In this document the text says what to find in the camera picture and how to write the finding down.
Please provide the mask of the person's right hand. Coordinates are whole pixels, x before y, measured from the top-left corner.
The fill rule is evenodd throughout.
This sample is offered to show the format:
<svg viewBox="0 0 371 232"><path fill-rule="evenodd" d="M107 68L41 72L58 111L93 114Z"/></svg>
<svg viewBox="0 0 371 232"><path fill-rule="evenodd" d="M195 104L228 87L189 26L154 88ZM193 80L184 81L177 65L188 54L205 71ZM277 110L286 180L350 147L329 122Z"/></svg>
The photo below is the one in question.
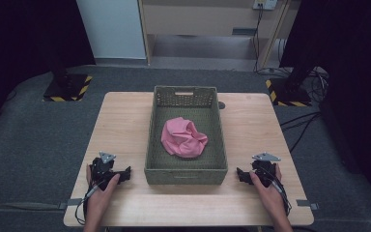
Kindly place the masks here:
<svg viewBox="0 0 371 232"><path fill-rule="evenodd" d="M266 188L253 171L250 171L249 175L257 193L259 194L260 200L270 217L287 217L284 208L284 201L278 190L273 186L268 186Z"/></svg>

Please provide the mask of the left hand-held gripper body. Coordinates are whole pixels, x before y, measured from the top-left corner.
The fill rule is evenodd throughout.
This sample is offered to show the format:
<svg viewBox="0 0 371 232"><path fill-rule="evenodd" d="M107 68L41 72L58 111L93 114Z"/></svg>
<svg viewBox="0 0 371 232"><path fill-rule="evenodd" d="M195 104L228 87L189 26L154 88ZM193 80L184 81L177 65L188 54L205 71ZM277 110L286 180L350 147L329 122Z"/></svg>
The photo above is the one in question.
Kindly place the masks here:
<svg viewBox="0 0 371 232"><path fill-rule="evenodd" d="M116 174L119 174L120 176L124 175L123 171L113 171L115 159L115 155L105 152L100 152L100 156L98 158L94 158L92 164L90 165L92 186L97 186L101 190L105 190L110 180Z"/></svg>

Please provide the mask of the white panel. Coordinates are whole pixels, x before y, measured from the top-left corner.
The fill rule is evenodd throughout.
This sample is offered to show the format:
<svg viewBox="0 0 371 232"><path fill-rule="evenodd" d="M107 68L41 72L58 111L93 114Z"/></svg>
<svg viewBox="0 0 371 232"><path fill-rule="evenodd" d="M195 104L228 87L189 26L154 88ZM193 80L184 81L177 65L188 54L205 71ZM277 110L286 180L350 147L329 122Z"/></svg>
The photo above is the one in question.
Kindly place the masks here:
<svg viewBox="0 0 371 232"><path fill-rule="evenodd" d="M146 58L138 0L76 2L95 58Z"/></svg>

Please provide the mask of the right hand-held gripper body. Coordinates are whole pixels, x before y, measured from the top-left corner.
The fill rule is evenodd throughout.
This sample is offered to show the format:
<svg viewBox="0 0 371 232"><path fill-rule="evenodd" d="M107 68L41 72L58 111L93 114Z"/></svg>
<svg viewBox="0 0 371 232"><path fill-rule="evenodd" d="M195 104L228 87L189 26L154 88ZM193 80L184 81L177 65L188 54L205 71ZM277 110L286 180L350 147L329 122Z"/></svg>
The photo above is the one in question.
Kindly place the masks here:
<svg viewBox="0 0 371 232"><path fill-rule="evenodd" d="M252 169L260 179L263 186L267 188L275 179L276 162L281 161L281 158L267 152L254 155L252 158Z"/></svg>

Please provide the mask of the black stand base striped edge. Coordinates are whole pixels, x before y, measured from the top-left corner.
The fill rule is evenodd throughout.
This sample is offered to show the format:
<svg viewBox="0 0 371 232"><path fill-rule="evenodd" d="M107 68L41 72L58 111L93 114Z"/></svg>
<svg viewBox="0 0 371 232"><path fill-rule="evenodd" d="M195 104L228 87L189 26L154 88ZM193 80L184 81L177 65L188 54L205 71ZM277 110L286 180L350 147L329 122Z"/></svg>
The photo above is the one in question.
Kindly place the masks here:
<svg viewBox="0 0 371 232"><path fill-rule="evenodd" d="M294 68L286 78L270 78L266 81L271 102L279 106L311 106L308 93L301 87L309 71Z"/></svg>
<svg viewBox="0 0 371 232"><path fill-rule="evenodd" d="M45 102L81 101L92 77L88 74L69 73L52 49L47 51L45 61L53 78L43 94L43 100Z"/></svg>

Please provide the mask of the green perforated storage basket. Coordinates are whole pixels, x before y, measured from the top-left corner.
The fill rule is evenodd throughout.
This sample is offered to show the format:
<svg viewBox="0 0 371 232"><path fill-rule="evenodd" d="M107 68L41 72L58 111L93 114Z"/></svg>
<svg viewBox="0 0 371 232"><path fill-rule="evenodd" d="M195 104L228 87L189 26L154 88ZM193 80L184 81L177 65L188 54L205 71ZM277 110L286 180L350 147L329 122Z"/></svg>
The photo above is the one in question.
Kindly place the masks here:
<svg viewBox="0 0 371 232"><path fill-rule="evenodd" d="M215 87L157 86L144 172L150 185L220 185L228 171Z"/></svg>

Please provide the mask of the white power socket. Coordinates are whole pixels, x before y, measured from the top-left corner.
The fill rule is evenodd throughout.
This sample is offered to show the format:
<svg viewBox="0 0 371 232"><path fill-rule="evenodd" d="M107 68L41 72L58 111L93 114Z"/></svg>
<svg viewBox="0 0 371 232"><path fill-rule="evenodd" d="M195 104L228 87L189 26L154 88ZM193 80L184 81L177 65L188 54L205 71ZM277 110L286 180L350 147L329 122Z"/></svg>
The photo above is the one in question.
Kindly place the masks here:
<svg viewBox="0 0 371 232"><path fill-rule="evenodd" d="M254 0L253 10L273 11L278 0Z"/></svg>

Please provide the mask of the pink cloth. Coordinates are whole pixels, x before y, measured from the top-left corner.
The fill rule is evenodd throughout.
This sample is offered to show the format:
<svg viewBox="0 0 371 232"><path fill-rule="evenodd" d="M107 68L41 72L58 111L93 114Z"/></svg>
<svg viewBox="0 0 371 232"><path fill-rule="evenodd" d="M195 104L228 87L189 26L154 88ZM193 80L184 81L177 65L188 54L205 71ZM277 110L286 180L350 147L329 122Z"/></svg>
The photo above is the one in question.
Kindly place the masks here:
<svg viewBox="0 0 371 232"><path fill-rule="evenodd" d="M161 132L160 142L171 156L193 159L202 155L209 138L199 132L194 123L183 117L167 120Z"/></svg>

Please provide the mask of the person's left hand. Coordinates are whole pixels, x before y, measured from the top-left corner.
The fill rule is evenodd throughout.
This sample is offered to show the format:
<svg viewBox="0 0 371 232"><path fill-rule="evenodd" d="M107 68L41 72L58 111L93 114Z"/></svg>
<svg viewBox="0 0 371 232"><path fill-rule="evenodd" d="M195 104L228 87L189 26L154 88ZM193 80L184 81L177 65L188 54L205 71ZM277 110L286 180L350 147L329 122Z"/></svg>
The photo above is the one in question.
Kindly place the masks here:
<svg viewBox="0 0 371 232"><path fill-rule="evenodd" d="M115 188L118 186L120 175L114 175L105 190L96 190L88 200L87 217L101 217L107 210Z"/></svg>

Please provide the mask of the dark curtain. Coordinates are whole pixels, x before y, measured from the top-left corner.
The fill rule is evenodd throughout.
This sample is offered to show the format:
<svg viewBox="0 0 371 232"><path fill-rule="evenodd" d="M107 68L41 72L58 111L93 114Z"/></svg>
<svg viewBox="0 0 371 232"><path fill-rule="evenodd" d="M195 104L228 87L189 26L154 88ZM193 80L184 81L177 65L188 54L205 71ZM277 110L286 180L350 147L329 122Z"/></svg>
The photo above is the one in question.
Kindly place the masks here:
<svg viewBox="0 0 371 232"><path fill-rule="evenodd" d="M371 185L371 0L300 0L283 54L300 86L315 67L328 73L320 108L339 156Z"/></svg>
<svg viewBox="0 0 371 232"><path fill-rule="evenodd" d="M95 63L77 0L0 0L0 109L17 84L50 71L51 57Z"/></svg>

